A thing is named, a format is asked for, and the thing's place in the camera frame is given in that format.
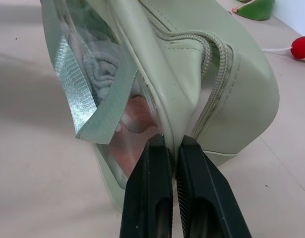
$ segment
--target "red ball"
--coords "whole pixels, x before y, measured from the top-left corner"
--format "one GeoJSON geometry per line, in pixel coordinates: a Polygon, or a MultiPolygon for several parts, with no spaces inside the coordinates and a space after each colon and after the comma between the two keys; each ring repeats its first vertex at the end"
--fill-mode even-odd
{"type": "Polygon", "coordinates": [[[297,59],[305,58],[305,36],[297,38],[295,41],[293,41],[291,53],[297,59]]]}

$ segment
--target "white table surface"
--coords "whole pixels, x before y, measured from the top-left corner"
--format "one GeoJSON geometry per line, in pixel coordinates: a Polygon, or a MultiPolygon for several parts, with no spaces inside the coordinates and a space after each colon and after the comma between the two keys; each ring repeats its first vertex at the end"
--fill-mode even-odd
{"type": "MultiPolygon", "coordinates": [[[[287,47],[299,36],[274,17],[234,17],[262,48],[287,47]]],[[[267,58],[281,95],[278,115],[220,170],[254,238],[304,238],[305,63],[267,58]]],[[[177,207],[174,217],[179,238],[177,207]]],[[[39,0],[0,0],[0,238],[117,238],[120,223],[91,144],[74,138],[39,0]]]]}

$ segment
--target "zipper teeth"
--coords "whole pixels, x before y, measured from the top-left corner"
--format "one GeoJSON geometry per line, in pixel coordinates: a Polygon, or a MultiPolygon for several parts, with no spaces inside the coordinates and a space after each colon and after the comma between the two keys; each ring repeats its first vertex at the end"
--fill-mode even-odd
{"type": "Polygon", "coordinates": [[[172,40],[184,40],[184,39],[191,39],[196,40],[204,46],[205,54],[204,59],[202,62],[202,69],[201,69],[201,77],[206,74],[209,63],[212,60],[212,48],[217,48],[219,52],[219,69],[217,73],[217,77],[215,80],[214,87],[211,91],[209,99],[206,102],[206,105],[203,109],[203,117],[202,120],[195,131],[193,137],[197,138],[201,133],[207,119],[209,118],[210,114],[216,108],[219,99],[221,98],[226,83],[229,78],[229,72],[231,69],[231,49],[214,33],[211,32],[203,32],[197,30],[185,31],[185,32],[171,32],[169,31],[147,8],[145,8],[147,12],[148,19],[152,24],[152,27],[156,33],[156,35],[165,41],[172,41],[172,40]]]}

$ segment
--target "clear plastic pouch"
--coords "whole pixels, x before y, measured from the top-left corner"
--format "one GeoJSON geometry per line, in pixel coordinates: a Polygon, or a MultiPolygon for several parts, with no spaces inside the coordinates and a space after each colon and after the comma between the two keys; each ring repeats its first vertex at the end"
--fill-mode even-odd
{"type": "MultiPolygon", "coordinates": [[[[122,55],[126,52],[124,44],[87,1],[54,2],[61,31],[87,82],[94,103],[99,107],[107,103],[105,98],[121,70],[122,60],[127,58],[122,55]]],[[[138,70],[132,77],[132,89],[110,143],[97,144],[122,188],[125,188],[126,177],[130,176],[148,139],[162,133],[158,111],[147,85],[138,70]]]]}

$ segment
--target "bag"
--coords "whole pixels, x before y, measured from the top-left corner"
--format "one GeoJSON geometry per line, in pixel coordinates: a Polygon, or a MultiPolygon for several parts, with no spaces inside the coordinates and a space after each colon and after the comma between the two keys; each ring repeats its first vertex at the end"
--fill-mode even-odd
{"type": "Polygon", "coordinates": [[[219,165],[274,120],[279,92],[249,33],[215,0],[41,0],[76,137],[94,143],[114,202],[145,143],[185,134],[219,165]]]}

